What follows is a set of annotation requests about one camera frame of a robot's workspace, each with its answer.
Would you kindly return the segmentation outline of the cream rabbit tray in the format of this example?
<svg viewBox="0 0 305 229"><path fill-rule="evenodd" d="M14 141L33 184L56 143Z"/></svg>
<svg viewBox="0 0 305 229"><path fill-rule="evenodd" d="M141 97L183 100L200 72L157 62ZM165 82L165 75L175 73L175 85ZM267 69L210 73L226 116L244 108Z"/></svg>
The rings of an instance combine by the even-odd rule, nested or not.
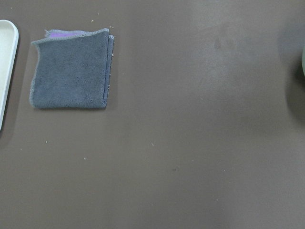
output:
<svg viewBox="0 0 305 229"><path fill-rule="evenodd" d="M3 126L5 107L19 41L19 31L9 20L0 20L0 128Z"/></svg>

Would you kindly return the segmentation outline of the grey folded cloth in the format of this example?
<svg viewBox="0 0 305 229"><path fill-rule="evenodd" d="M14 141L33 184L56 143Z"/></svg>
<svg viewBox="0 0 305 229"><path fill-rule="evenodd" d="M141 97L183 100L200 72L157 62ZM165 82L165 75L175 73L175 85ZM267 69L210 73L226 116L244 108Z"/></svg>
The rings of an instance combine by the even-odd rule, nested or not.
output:
<svg viewBox="0 0 305 229"><path fill-rule="evenodd" d="M114 36L98 31L46 31L33 41L38 61L30 86L34 108L104 109L107 106Z"/></svg>

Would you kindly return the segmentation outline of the mint green bowl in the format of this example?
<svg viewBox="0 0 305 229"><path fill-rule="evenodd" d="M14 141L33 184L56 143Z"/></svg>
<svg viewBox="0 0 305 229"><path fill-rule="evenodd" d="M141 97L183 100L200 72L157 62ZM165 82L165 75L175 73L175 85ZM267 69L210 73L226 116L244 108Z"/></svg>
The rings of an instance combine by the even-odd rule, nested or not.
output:
<svg viewBox="0 0 305 229"><path fill-rule="evenodd" d="M302 51L302 70L305 76L305 46L303 47L303 51Z"/></svg>

